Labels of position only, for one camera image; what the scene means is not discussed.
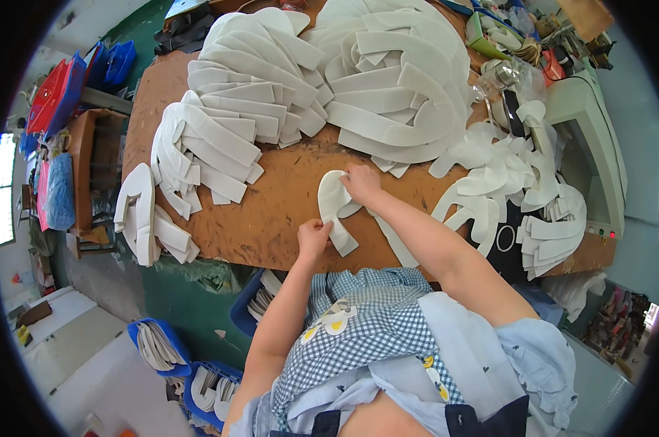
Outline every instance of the blue checkered apron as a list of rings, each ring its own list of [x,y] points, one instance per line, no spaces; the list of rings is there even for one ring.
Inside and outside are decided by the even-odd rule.
[[[335,375],[409,354],[438,372],[446,403],[465,403],[417,303],[430,292],[429,283],[414,268],[316,275],[304,333],[291,348],[273,390],[272,415],[279,431],[290,431],[288,406],[306,390]]]

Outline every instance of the woman's hand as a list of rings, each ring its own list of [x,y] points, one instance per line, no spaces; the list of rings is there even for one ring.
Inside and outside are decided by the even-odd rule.
[[[317,261],[325,252],[325,248],[332,245],[329,238],[333,227],[334,222],[323,225],[323,221],[320,219],[312,219],[301,224],[298,228],[298,244],[300,245],[298,258]]]
[[[352,199],[369,208],[371,200],[383,191],[376,171],[369,166],[358,166],[353,162],[346,164],[344,171],[349,173],[349,176],[342,176],[339,180],[346,191]]]

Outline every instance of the metal ring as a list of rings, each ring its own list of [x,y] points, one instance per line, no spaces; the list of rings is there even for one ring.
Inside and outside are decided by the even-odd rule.
[[[501,246],[500,246],[500,234],[501,234],[502,231],[504,231],[506,228],[511,229],[511,244],[509,245],[509,247],[508,247],[507,249],[502,249]],[[509,249],[511,249],[511,248],[514,246],[514,242],[516,241],[516,232],[514,232],[514,228],[513,228],[510,224],[505,224],[505,225],[502,226],[502,227],[500,228],[500,230],[497,232],[497,237],[495,238],[495,240],[497,241],[497,249],[498,249],[500,252],[508,252]]]

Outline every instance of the concrete floor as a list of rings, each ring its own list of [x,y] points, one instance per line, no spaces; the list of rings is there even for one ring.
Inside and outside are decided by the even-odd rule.
[[[142,319],[145,308],[143,279],[137,265],[121,255],[123,269],[111,254],[86,255],[77,259],[64,241],[58,244],[56,264],[62,265],[68,284],[84,293],[104,310],[125,322]]]

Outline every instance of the window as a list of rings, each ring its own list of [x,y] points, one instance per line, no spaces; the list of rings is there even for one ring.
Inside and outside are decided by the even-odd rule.
[[[12,134],[0,136],[0,244],[14,240],[11,209],[11,178],[16,144]]]

